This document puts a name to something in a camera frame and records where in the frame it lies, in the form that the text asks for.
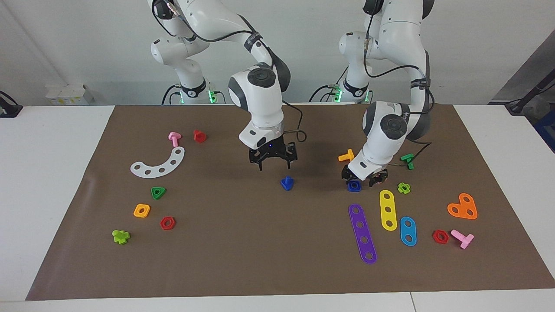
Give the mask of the yellow three-hole strip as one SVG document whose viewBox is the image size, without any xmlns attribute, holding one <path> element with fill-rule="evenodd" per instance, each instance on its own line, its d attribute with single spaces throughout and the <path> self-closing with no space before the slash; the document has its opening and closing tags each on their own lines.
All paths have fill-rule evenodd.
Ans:
<svg viewBox="0 0 555 312">
<path fill-rule="evenodd" d="M 387 231 L 397 229 L 397 216 L 394 194 L 390 190 L 383 189 L 380 192 L 380 218 L 381 225 Z"/>
</svg>

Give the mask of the black clamp device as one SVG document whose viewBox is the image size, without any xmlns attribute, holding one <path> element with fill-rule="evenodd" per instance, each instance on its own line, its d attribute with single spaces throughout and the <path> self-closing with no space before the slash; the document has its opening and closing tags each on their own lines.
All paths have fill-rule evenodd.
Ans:
<svg viewBox="0 0 555 312">
<path fill-rule="evenodd" d="M 0 118 L 15 118 L 23 109 L 10 95 L 0 90 Z"/>
</svg>

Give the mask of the orange three-hole corner plate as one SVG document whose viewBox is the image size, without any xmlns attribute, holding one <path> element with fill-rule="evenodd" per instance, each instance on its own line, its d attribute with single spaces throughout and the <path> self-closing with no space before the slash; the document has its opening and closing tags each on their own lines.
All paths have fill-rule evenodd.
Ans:
<svg viewBox="0 0 555 312">
<path fill-rule="evenodd" d="M 448 204 L 447 212 L 456 218 L 477 219 L 478 212 L 474 198 L 468 193 L 460 193 L 459 201 L 459 203 Z"/>
</svg>

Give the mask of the white cardboard box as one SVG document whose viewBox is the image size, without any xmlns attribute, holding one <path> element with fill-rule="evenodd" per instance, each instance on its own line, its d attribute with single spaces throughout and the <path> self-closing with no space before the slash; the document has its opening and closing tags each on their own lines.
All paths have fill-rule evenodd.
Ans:
<svg viewBox="0 0 555 312">
<path fill-rule="evenodd" d="M 51 105 L 92 105 L 95 98 L 83 84 L 47 84 L 46 99 Z"/>
</svg>

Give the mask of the purple four-hole strip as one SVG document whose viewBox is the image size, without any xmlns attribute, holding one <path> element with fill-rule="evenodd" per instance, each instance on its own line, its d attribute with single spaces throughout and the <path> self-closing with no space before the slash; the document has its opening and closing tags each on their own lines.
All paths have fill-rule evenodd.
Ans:
<svg viewBox="0 0 555 312">
<path fill-rule="evenodd" d="M 377 261 L 376 247 L 364 209 L 359 204 L 351 204 L 348 212 L 361 260 L 368 265 L 375 264 Z"/>
</svg>

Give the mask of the blue two-hole strip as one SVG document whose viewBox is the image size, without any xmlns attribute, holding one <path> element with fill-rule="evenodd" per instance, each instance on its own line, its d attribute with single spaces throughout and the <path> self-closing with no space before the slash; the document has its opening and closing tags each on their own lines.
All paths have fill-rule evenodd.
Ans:
<svg viewBox="0 0 555 312">
<path fill-rule="evenodd" d="M 418 243 L 418 231 L 414 219 L 403 216 L 400 219 L 400 226 L 401 242 L 408 247 L 414 247 Z"/>
</svg>

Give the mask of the white curved five-hole plate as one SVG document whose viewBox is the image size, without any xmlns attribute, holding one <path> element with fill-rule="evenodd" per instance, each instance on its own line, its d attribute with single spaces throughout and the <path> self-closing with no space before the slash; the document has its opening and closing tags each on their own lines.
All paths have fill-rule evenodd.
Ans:
<svg viewBox="0 0 555 312">
<path fill-rule="evenodd" d="M 133 173 L 133 175 L 138 176 L 139 178 L 160 178 L 176 170 L 176 168 L 178 168 L 178 166 L 183 161 L 185 154 L 185 148 L 182 146 L 177 146 L 172 149 L 172 152 L 167 161 L 163 162 L 162 164 L 157 166 L 149 166 L 143 162 L 134 162 L 130 167 L 130 171 Z"/>
</svg>

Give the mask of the brown table mat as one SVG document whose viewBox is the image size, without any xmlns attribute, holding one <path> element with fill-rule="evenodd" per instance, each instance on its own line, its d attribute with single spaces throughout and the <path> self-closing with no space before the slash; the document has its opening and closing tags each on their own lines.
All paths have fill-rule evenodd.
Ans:
<svg viewBox="0 0 555 312">
<path fill-rule="evenodd" d="M 238 133 L 248 113 L 235 106 L 119 106 L 108 120 L 87 170 L 26 298 L 267 296 L 371 292 L 555 288 L 455 109 L 431 113 L 432 141 L 415 169 L 389 168 L 382 184 L 350 193 L 339 154 L 361 148 L 361 105 L 303 105 L 308 140 L 287 169 L 248 161 Z M 197 143 L 193 131 L 206 133 Z M 135 162 L 157 166 L 172 152 L 170 132 L 186 150 L 168 175 L 133 175 Z M 290 191 L 280 180 L 291 176 Z M 400 182 L 411 186 L 401 194 Z M 151 188 L 166 193 L 151 197 Z M 394 194 L 397 229 L 380 218 L 380 192 Z M 456 218 L 447 205 L 474 198 L 478 217 Z M 137 204 L 151 207 L 133 216 Z M 365 212 L 377 261 L 365 264 L 349 206 Z M 163 231 L 160 221 L 176 224 Z M 414 219 L 418 243 L 400 240 L 400 219 Z M 474 235 L 466 249 L 450 232 Z M 112 231 L 131 237 L 114 242 Z M 444 230 L 446 244 L 432 233 Z"/>
</svg>

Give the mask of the blue crate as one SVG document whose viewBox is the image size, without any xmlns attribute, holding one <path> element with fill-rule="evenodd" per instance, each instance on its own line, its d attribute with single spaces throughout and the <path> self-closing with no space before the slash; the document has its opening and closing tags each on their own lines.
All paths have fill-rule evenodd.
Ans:
<svg viewBox="0 0 555 312">
<path fill-rule="evenodd" d="M 544 117 L 539 119 L 533 128 L 555 153 L 555 110 L 550 111 Z"/>
</svg>

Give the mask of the black stand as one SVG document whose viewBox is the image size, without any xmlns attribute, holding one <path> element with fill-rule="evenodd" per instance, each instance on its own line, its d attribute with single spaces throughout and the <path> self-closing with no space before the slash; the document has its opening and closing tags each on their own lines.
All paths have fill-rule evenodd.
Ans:
<svg viewBox="0 0 555 312">
<path fill-rule="evenodd" d="M 549 91 L 555 86 L 555 68 L 552 69 L 547 76 L 545 76 L 531 91 L 529 91 L 524 97 L 507 102 L 504 107 L 508 110 L 511 115 L 522 115 L 522 110 L 525 105 L 529 103 L 537 95 L 543 94 Z"/>
</svg>

